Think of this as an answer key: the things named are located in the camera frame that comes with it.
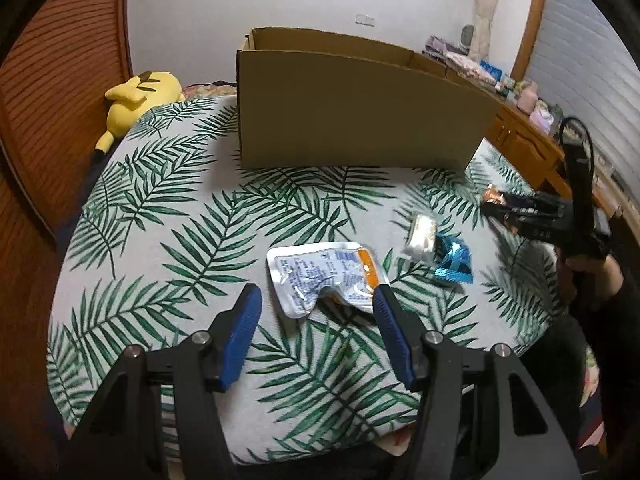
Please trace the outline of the person's right hand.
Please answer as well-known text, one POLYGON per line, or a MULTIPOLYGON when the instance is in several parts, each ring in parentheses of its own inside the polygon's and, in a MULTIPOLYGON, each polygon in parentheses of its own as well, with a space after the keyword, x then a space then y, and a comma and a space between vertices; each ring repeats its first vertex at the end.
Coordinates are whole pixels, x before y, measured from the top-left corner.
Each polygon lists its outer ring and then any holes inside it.
POLYGON ((624 284, 624 274, 612 255, 604 260, 587 256, 567 257, 560 248, 555 248, 558 293, 564 304, 570 304, 584 289, 578 284, 586 280, 591 296, 605 300, 615 296, 624 284))

